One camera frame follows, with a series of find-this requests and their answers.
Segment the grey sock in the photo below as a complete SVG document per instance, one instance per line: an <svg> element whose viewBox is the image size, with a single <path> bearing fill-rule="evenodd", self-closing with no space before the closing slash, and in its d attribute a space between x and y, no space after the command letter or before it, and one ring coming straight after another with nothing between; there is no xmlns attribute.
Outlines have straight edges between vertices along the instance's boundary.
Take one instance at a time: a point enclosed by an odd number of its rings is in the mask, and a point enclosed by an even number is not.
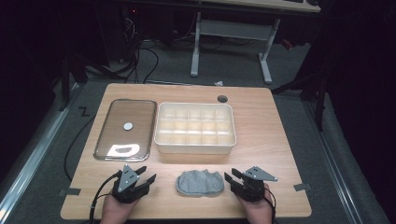
<svg viewBox="0 0 396 224"><path fill-rule="evenodd" d="M222 193L224 182L219 172L191 170L177 178L176 189L185 196L206 197Z"/></svg>

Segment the black stand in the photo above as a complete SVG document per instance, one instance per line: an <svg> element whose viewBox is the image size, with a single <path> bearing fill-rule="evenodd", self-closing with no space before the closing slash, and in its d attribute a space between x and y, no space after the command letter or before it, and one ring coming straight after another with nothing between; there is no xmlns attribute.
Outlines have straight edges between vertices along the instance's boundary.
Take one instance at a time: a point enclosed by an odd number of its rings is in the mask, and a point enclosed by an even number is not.
<svg viewBox="0 0 396 224"><path fill-rule="evenodd" d="M314 72L310 75L297 77L293 81L275 88L272 90L272 94L280 94L286 90L301 90L300 98L302 101L316 101L316 109L314 114L315 124L318 129L323 131L323 111L324 101L326 95L327 79L329 71L327 69L321 69L320 71Z"/></svg>
<svg viewBox="0 0 396 224"><path fill-rule="evenodd" d="M61 111L64 111L71 103L70 77L73 77L78 85L85 85L88 82L88 76L85 72L85 68L87 66L94 68L105 76L122 79L122 77L116 72L110 71L107 68L104 68L102 65L95 63L94 61L89 60L80 54L67 54L62 61L61 85L63 105L60 108Z"/></svg>

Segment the metal floor rail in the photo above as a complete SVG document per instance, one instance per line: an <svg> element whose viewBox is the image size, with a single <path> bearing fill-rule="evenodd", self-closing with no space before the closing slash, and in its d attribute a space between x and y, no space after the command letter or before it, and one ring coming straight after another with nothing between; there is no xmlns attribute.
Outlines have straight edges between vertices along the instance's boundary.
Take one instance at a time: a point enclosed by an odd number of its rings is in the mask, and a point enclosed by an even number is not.
<svg viewBox="0 0 396 224"><path fill-rule="evenodd" d="M346 212L346 216L350 224L363 224L361 215L356 207L356 204L352 198L351 192L345 179L343 178L339 166L332 154L332 149L326 139L323 131L321 131L316 123L315 110L311 103L303 103L304 110L309 117L310 123L318 137L321 145L322 154L331 176L332 182L336 189L337 195L340 199L341 204Z"/></svg>
<svg viewBox="0 0 396 224"><path fill-rule="evenodd" d="M12 210L28 188L69 112L68 107L78 98L83 88L83 84L75 83L71 88L69 101L62 103L59 99L40 124L38 131L34 134L33 143L29 143L27 147L30 154L25 156L23 166L15 174L12 184L0 202L0 224L6 223Z"/></svg>

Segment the person's right hand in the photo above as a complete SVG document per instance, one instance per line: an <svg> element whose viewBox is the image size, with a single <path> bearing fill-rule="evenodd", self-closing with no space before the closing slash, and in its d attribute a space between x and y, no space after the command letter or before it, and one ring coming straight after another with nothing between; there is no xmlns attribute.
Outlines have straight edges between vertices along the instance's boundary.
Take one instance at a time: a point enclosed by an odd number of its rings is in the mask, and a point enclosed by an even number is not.
<svg viewBox="0 0 396 224"><path fill-rule="evenodd" d="M242 204L250 224L273 224L273 201L267 184L264 185L264 195L260 201L252 203L241 198L237 200Z"/></svg>

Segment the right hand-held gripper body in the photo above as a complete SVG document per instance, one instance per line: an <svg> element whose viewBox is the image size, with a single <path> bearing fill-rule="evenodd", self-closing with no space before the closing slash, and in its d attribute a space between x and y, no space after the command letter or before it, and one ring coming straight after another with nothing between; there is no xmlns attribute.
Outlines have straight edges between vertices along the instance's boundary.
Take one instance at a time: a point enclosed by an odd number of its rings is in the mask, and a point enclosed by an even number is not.
<svg viewBox="0 0 396 224"><path fill-rule="evenodd" d="M270 175L258 166L252 166L245 172L241 172L244 178L242 183L237 182L237 187L232 188L232 192L246 202L260 201L264 195L264 182L277 181L277 178Z"/></svg>

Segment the white-legged desk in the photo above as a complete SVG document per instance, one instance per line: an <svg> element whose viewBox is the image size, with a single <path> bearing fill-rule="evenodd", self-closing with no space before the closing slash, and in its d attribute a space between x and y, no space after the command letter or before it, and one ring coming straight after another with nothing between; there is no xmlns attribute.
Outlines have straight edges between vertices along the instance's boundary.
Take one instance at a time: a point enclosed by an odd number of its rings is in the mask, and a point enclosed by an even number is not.
<svg viewBox="0 0 396 224"><path fill-rule="evenodd" d="M310 3L311 0L197 0L198 6L203 7L207 3L222 4L230 7L250 7L252 9L266 9L273 12L296 12L296 13L319 13L319 5ZM275 16L271 23L259 25L241 21L225 21L215 19L203 19L201 12L195 14L195 35L194 49L191 59L191 76L199 75L200 61L200 38L202 35L231 37L248 40L260 40L266 43L263 52L258 54L259 62L262 69L263 80L267 84L272 83L272 77L269 71L267 57L273 45L280 17Z"/></svg>

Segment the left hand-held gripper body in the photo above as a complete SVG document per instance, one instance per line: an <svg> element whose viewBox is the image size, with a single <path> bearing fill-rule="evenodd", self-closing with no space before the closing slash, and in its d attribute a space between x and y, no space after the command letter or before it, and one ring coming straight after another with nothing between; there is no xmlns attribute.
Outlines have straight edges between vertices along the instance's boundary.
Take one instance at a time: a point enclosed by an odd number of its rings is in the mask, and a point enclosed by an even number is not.
<svg viewBox="0 0 396 224"><path fill-rule="evenodd" d="M136 190L136 183L139 180L139 174L128 164L123 166L118 179L115 181L112 196L119 203L132 203L140 198Z"/></svg>

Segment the person's left hand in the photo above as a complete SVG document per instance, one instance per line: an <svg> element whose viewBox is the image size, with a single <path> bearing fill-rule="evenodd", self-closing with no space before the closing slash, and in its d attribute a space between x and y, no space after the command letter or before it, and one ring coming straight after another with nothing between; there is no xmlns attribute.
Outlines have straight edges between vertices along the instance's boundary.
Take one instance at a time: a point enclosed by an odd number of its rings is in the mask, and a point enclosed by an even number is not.
<svg viewBox="0 0 396 224"><path fill-rule="evenodd" d="M132 203L120 203L112 195L107 195L103 204L100 224L124 224L137 204L138 200Z"/></svg>

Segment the cream divided storage box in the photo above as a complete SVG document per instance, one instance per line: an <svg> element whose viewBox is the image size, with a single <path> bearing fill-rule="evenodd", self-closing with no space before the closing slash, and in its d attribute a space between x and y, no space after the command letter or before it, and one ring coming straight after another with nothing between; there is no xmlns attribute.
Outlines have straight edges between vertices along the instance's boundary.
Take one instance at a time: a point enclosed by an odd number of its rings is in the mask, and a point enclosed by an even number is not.
<svg viewBox="0 0 396 224"><path fill-rule="evenodd" d="M233 109L225 104L162 103L154 142L161 153L230 154L236 145Z"/></svg>

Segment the transparent box lid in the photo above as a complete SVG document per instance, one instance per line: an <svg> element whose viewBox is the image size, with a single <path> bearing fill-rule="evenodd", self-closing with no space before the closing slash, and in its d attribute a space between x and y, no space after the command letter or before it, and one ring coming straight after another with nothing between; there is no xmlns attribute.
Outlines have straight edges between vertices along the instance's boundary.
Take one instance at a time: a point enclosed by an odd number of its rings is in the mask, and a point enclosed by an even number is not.
<svg viewBox="0 0 396 224"><path fill-rule="evenodd" d="M93 156L102 161L140 162L149 157L157 104L114 100L107 110Z"/></svg>

